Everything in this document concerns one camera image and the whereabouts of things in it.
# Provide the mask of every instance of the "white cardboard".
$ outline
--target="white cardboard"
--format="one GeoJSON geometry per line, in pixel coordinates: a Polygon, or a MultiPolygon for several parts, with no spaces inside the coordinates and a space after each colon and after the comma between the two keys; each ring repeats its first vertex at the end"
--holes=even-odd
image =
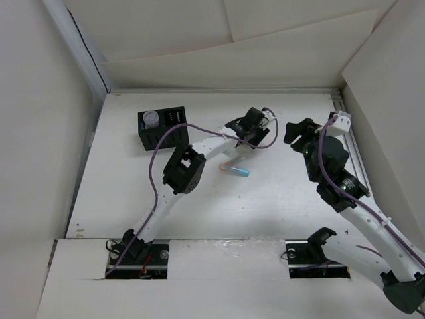
{"type": "MultiPolygon", "coordinates": [[[[282,263],[282,276],[269,278],[231,279],[225,274],[235,265],[241,272],[255,269],[252,263],[238,262],[229,254],[228,261],[216,263],[223,278],[167,280],[95,280],[86,273],[104,271],[104,257],[92,258],[102,252],[104,240],[61,240],[57,247],[37,319],[75,318],[344,318],[400,319],[419,318],[399,312],[373,283],[356,273],[352,279],[288,279],[282,263]]],[[[187,264],[201,274],[210,253],[187,255],[187,264]]],[[[170,250],[170,256],[177,251],[170,250]]],[[[278,255],[274,249],[262,247],[264,255],[278,255]]],[[[170,268],[184,268],[170,260],[170,268]]],[[[271,270],[258,267],[264,275],[271,270]]]]}
{"type": "Polygon", "coordinates": [[[232,42],[222,0],[64,0],[109,61],[232,42]]]}
{"type": "Polygon", "coordinates": [[[375,26],[396,0],[224,0],[234,41],[378,9],[375,26]]]}
{"type": "Polygon", "coordinates": [[[34,318],[47,279],[53,240],[2,241],[0,309],[2,318],[34,318]]]}
{"type": "MultiPolygon", "coordinates": [[[[425,1],[397,2],[343,71],[412,209],[410,224],[422,234],[424,30],[425,1]]],[[[406,222],[403,211],[393,217],[406,222]]]]}
{"type": "Polygon", "coordinates": [[[104,63],[122,88],[341,86],[377,10],[204,50],[104,63]]]}

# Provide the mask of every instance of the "white panel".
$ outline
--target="white panel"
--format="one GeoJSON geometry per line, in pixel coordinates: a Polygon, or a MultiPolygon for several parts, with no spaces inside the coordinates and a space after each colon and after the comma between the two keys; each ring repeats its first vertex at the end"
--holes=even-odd
{"type": "Polygon", "coordinates": [[[289,279],[281,239],[171,241],[168,279],[289,279]]]}
{"type": "Polygon", "coordinates": [[[339,86],[370,35],[370,10],[229,45],[103,64],[122,88],[339,86]]]}
{"type": "Polygon", "coordinates": [[[359,151],[371,183],[375,201],[386,216],[421,250],[425,251],[425,240],[409,206],[406,196],[397,181],[394,170],[379,144],[373,128],[365,117],[353,93],[347,86],[343,91],[344,104],[352,116],[352,126],[359,151]]]}
{"type": "Polygon", "coordinates": [[[375,26],[396,0],[224,0],[234,41],[378,9],[375,26]]]}
{"type": "Polygon", "coordinates": [[[222,0],[65,0],[110,60],[232,42],[222,0]]]}
{"type": "MultiPolygon", "coordinates": [[[[216,263],[224,278],[214,280],[88,280],[86,269],[93,273],[104,270],[104,258],[98,255],[104,240],[60,241],[54,257],[37,319],[74,318],[419,318],[399,312],[386,300],[382,291],[356,273],[352,279],[290,280],[284,274],[276,276],[267,266],[258,271],[271,271],[269,278],[239,278],[229,280],[227,269],[239,265],[242,273],[255,265],[242,264],[240,257],[228,254],[224,264],[216,263]]],[[[265,255],[272,254],[267,246],[265,255]]],[[[206,248],[202,257],[207,256],[206,248]]],[[[201,273],[202,259],[192,255],[189,267],[201,273]]]]}
{"type": "MultiPolygon", "coordinates": [[[[133,93],[110,94],[104,104],[76,200],[68,237],[120,238],[143,217],[153,201],[147,172],[152,152],[137,134],[137,112],[185,106],[188,123],[219,130],[250,107],[267,106],[280,121],[276,144],[254,150],[240,165],[249,178],[222,173],[221,154],[208,162],[199,186],[174,206],[160,228],[164,239],[306,238],[327,226],[338,233],[359,232],[338,216],[309,182],[302,155],[283,143],[286,122],[306,117],[326,121],[334,110],[327,94],[133,93]]],[[[274,128],[264,143],[272,140],[274,128]]],[[[206,134],[189,128],[190,141],[206,134]]],[[[156,185],[173,150],[161,150],[153,166],[156,185]]]]}
{"type": "Polygon", "coordinates": [[[35,318],[53,240],[0,245],[0,309],[7,319],[35,318]]]}
{"type": "MultiPolygon", "coordinates": [[[[399,1],[343,72],[422,234],[425,233],[424,30],[425,1],[399,1]]],[[[404,218],[404,211],[394,213],[398,219],[404,218]]]]}

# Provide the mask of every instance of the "black holder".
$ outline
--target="black holder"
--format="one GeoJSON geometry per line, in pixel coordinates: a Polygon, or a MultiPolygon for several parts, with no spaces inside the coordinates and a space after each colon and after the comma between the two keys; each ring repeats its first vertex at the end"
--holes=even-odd
{"type": "MultiPolygon", "coordinates": [[[[155,111],[159,115],[159,126],[157,128],[145,128],[143,114],[147,111],[138,113],[139,136],[143,142],[145,150],[147,151],[154,150],[164,133],[170,128],[177,124],[186,123],[184,106],[177,108],[164,108],[155,111]]],[[[187,127],[179,128],[171,132],[159,148],[174,148],[181,144],[189,144],[187,127]]]]}

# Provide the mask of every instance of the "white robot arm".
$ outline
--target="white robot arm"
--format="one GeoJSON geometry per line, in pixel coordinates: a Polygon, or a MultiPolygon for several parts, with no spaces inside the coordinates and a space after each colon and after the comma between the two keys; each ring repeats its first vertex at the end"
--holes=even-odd
{"type": "MultiPolygon", "coordinates": [[[[118,252],[120,256],[115,262],[115,266],[106,275],[110,274],[123,258],[136,264],[147,258],[152,241],[155,239],[164,218],[182,196],[189,194],[196,188],[200,182],[203,168],[211,158],[234,148],[238,150],[240,148],[268,147],[258,146],[258,144],[270,131],[267,126],[275,119],[273,112],[267,108],[263,108],[262,111],[251,108],[245,117],[227,123],[218,133],[198,128],[192,124],[178,124],[166,132],[153,153],[149,174],[151,174],[151,166],[157,150],[172,130],[181,126],[190,126],[214,135],[197,143],[182,145],[175,149],[165,166],[163,185],[158,192],[151,178],[155,192],[154,204],[147,212],[147,217],[140,219],[133,229],[124,233],[120,243],[112,246],[112,250],[118,252]]],[[[278,123],[276,121],[274,141],[276,141],[277,134],[278,123]]]]}
{"type": "Polygon", "coordinates": [[[308,239],[306,251],[362,274],[383,289],[399,310],[411,314],[425,301],[425,254],[391,223],[366,187],[344,169],[349,155],[335,137],[347,133],[350,122],[349,114],[339,112],[331,114],[324,127],[309,118],[288,123],[284,142],[304,155],[309,179],[319,184],[321,198],[358,228],[379,253],[353,245],[328,228],[308,239]]]}

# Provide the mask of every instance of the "small vial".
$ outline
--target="small vial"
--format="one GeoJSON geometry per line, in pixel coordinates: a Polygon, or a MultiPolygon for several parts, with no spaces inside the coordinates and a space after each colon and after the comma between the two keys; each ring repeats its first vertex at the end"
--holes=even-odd
{"type": "Polygon", "coordinates": [[[229,171],[229,172],[236,174],[237,176],[240,176],[240,177],[248,177],[250,175],[250,171],[248,171],[247,169],[232,167],[232,166],[229,166],[229,165],[226,165],[226,164],[221,164],[220,169],[222,171],[229,171]]]}
{"type": "Polygon", "coordinates": [[[159,115],[156,111],[147,111],[143,113],[145,128],[157,128],[159,126],[159,115]]]}

